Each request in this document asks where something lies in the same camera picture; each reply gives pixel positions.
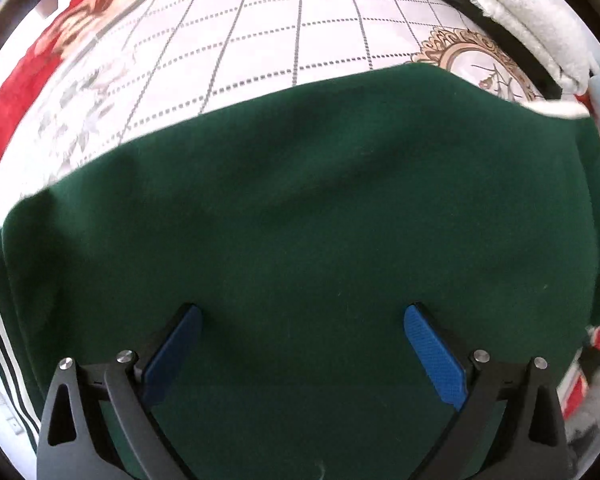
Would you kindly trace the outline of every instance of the white fluffy towel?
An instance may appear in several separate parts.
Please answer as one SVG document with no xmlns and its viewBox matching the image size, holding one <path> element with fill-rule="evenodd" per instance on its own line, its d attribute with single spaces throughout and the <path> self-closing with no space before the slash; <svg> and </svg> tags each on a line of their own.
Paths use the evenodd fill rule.
<svg viewBox="0 0 600 480">
<path fill-rule="evenodd" d="M 472 0 L 485 16 L 518 38 L 565 92 L 587 91 L 600 72 L 587 40 L 563 0 Z"/>
</svg>

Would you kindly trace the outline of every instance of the blue gripper pad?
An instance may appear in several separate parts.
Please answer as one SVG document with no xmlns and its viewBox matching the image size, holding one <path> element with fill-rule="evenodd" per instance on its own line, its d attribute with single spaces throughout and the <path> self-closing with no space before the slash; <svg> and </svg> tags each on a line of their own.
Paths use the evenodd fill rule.
<svg viewBox="0 0 600 480">
<path fill-rule="evenodd" d="M 155 406 L 164 400 L 169 386 L 189 351 L 198 342 L 201 332 L 202 311 L 191 305 L 144 372 L 141 400 L 145 406 Z"/>
<path fill-rule="evenodd" d="M 459 411 L 467 397 L 464 370 L 415 305 L 404 313 L 404 333 L 442 402 Z"/>
</svg>

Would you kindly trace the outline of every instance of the metal screw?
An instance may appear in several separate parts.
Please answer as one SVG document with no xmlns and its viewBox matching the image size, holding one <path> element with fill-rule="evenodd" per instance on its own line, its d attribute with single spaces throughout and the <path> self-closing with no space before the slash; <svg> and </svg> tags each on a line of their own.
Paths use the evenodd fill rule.
<svg viewBox="0 0 600 480">
<path fill-rule="evenodd" d="M 539 370 L 546 370 L 546 368 L 549 365 L 549 363 L 543 357 L 536 357 L 534 359 L 534 364 L 536 365 L 536 368 L 538 368 Z"/>
<path fill-rule="evenodd" d="M 486 350 L 476 350 L 474 352 L 474 359 L 479 363 L 488 363 L 491 356 Z"/>
<path fill-rule="evenodd" d="M 70 357 L 65 357 L 64 359 L 62 359 L 60 361 L 60 363 L 58 364 L 58 366 L 60 367 L 61 370 L 68 370 L 69 368 L 71 368 L 74 365 L 74 360 L 71 359 Z"/>
<path fill-rule="evenodd" d="M 133 350 L 123 350 L 118 355 L 116 355 L 116 361 L 118 361 L 119 363 L 123 363 L 123 364 L 128 363 L 133 358 L 134 358 Z"/>
</svg>

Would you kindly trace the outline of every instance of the fluffy fabric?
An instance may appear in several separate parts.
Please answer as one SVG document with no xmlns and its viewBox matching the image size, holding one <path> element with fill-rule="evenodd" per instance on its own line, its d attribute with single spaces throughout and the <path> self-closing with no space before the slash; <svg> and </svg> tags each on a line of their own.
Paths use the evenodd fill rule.
<svg viewBox="0 0 600 480">
<path fill-rule="evenodd" d="M 586 92 L 589 71 L 598 73 L 599 69 L 589 53 L 582 28 L 562 0 L 478 2 L 486 15 L 536 54 L 552 76 L 556 74 L 556 81 L 565 91 L 576 94 Z M 559 67 L 558 72 L 552 64 Z"/>
<path fill-rule="evenodd" d="M 589 117 L 587 107 L 577 101 L 528 101 L 520 103 L 523 107 L 547 117 L 562 119 L 583 119 Z"/>
<path fill-rule="evenodd" d="M 587 396 L 578 410 L 564 423 L 567 442 L 573 442 L 592 428 L 600 428 L 600 370 L 593 376 Z"/>
</svg>

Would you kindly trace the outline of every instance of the green cloth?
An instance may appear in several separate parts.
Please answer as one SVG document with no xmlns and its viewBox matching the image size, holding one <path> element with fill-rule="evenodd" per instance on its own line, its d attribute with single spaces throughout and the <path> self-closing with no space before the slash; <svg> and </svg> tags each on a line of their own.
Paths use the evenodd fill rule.
<svg viewBox="0 0 600 480">
<path fill-rule="evenodd" d="M 452 414 L 402 330 L 556 380 L 595 312 L 600 138 L 429 66 L 295 87 L 134 140 L 20 202 L 0 307 L 38 413 L 58 360 L 205 315 L 155 415 L 202 480 L 404 479 Z"/>
</svg>

